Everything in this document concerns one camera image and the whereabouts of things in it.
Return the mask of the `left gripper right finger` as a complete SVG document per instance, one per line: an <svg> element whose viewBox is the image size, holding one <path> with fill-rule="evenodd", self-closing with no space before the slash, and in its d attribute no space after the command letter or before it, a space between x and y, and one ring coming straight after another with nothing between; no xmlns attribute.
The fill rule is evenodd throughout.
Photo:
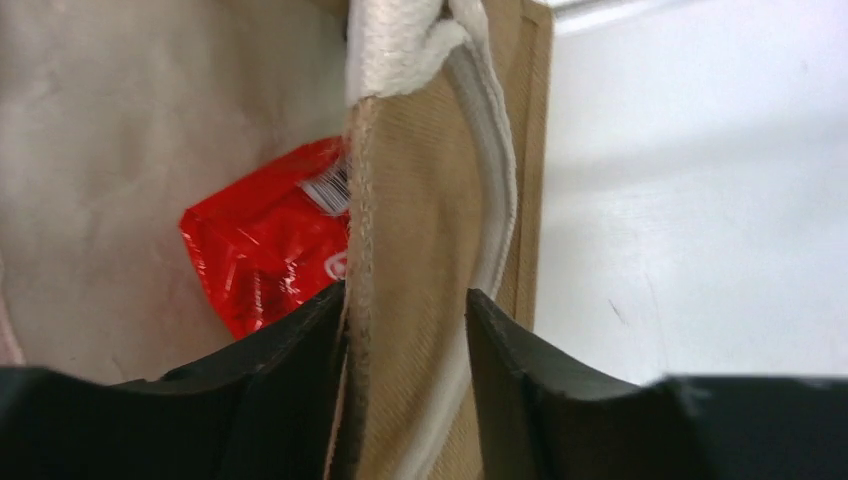
<svg viewBox="0 0 848 480"><path fill-rule="evenodd" d="M637 386L466 297L488 479L843 479L843 378L670 375Z"/></svg>

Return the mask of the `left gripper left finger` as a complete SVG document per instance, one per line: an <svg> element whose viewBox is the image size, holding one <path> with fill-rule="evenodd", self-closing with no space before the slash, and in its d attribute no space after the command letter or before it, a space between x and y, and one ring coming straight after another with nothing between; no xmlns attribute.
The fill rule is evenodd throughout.
<svg viewBox="0 0 848 480"><path fill-rule="evenodd" d="M342 372L344 286L156 381L1 371L5 479L319 479Z"/></svg>

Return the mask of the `red snack bag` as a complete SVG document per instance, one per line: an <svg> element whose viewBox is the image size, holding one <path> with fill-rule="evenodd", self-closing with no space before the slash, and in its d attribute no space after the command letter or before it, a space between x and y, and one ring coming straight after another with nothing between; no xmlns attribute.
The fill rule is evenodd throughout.
<svg viewBox="0 0 848 480"><path fill-rule="evenodd" d="M343 141L304 144L188 208L179 229L235 339L346 275L350 193Z"/></svg>

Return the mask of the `brown jute tote bag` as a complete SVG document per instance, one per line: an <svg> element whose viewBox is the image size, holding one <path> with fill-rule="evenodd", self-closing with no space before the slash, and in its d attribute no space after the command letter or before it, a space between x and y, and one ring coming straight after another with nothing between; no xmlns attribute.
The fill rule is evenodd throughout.
<svg viewBox="0 0 848 480"><path fill-rule="evenodd" d="M344 346L319 479L480 478L465 296L532 320L539 221L520 210L551 36L533 1L3 2L1 371L156 381L244 339L179 222L339 137Z"/></svg>

